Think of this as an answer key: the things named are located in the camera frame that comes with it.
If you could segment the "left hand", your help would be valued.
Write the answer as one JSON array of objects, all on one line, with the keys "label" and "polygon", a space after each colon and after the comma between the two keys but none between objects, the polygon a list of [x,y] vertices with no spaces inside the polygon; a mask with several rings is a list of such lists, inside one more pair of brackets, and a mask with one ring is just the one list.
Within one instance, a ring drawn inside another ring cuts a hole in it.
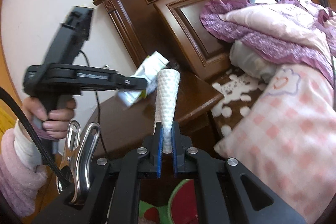
[{"label": "left hand", "polygon": [[32,126],[34,119],[42,122],[42,136],[51,139],[64,139],[71,119],[75,116],[76,101],[71,98],[62,109],[47,111],[41,101],[35,97],[27,97],[22,110]]}]

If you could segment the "left forearm pink sleeve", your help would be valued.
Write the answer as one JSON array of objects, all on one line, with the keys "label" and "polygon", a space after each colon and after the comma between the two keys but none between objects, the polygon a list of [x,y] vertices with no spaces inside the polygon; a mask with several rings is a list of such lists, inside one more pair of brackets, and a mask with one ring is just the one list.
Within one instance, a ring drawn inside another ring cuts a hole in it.
[{"label": "left forearm pink sleeve", "polygon": [[25,133],[16,121],[1,141],[1,193],[19,218],[33,214],[37,193],[47,181],[41,154]]}]

